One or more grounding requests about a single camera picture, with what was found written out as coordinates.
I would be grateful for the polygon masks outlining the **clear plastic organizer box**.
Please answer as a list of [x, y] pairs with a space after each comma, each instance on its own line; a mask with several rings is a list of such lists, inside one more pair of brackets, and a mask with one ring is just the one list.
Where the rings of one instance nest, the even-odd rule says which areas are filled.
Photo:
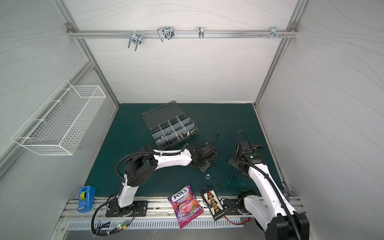
[[172, 101], [142, 114], [159, 150], [167, 150], [199, 133], [195, 121]]

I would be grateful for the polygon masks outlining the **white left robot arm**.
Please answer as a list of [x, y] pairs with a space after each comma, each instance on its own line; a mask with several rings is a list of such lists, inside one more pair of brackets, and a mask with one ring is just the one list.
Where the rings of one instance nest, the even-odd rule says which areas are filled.
[[185, 145], [180, 150], [163, 151], [143, 148], [122, 157], [115, 166], [115, 172], [122, 181], [117, 195], [119, 208], [130, 207], [140, 185], [146, 183], [159, 169], [175, 166], [202, 167], [217, 155], [212, 144], [199, 146]]

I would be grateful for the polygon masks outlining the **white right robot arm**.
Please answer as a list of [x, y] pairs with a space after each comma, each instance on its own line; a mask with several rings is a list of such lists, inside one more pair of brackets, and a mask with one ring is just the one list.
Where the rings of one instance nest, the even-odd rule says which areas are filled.
[[236, 153], [229, 164], [252, 180], [263, 200], [254, 191], [242, 191], [237, 198], [238, 210], [251, 214], [267, 240], [308, 240], [310, 222], [289, 203], [274, 179], [268, 166], [249, 141], [237, 141]]

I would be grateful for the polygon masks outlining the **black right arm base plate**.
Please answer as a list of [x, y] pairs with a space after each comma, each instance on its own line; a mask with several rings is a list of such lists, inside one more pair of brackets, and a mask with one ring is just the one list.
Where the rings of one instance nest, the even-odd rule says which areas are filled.
[[229, 216], [247, 215], [246, 213], [243, 213], [239, 210], [238, 202], [236, 199], [223, 198], [221, 199], [221, 203], [225, 207], [226, 215], [229, 215]]

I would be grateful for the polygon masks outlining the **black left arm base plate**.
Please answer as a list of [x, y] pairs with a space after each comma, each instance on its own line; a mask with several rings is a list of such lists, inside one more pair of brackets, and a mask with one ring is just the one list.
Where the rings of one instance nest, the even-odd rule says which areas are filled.
[[121, 208], [115, 200], [107, 207], [106, 217], [145, 217], [147, 214], [148, 201], [134, 201], [132, 205]]

